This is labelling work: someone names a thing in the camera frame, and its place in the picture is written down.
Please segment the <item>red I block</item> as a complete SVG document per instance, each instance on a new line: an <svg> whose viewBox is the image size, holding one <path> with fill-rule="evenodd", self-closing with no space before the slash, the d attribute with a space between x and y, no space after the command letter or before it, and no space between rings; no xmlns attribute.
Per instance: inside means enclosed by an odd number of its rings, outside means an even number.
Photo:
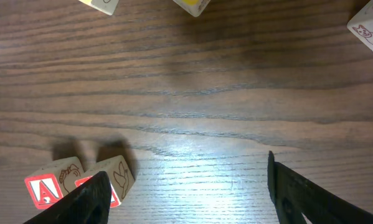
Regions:
<svg viewBox="0 0 373 224"><path fill-rule="evenodd" d="M110 180L110 208L120 206L135 182L130 168L128 167L123 156L115 156L104 161L97 162L92 168L82 174L80 179L75 181L75 185L79 187L100 171L105 171Z"/></svg>

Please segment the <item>red A block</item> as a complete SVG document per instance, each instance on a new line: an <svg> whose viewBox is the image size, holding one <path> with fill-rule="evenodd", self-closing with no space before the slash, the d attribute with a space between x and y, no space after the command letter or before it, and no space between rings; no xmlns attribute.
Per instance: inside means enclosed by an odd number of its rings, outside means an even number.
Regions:
<svg viewBox="0 0 373 224"><path fill-rule="evenodd" d="M76 189L84 170L78 157L54 160L24 179L37 209L43 210Z"/></svg>

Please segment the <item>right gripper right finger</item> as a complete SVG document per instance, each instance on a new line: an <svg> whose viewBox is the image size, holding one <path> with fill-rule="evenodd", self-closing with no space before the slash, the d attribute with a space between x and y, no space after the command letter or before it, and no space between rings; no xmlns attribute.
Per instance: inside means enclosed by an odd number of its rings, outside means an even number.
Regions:
<svg viewBox="0 0 373 224"><path fill-rule="evenodd" d="M373 223L373 214L335 196L268 154L268 190L280 223Z"/></svg>

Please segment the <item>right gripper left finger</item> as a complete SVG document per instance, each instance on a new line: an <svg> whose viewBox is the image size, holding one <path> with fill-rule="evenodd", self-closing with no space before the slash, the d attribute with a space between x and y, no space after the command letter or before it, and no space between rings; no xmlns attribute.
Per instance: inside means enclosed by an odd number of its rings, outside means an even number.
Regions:
<svg viewBox="0 0 373 224"><path fill-rule="evenodd" d="M110 203L110 180L100 171L24 224L107 224Z"/></svg>

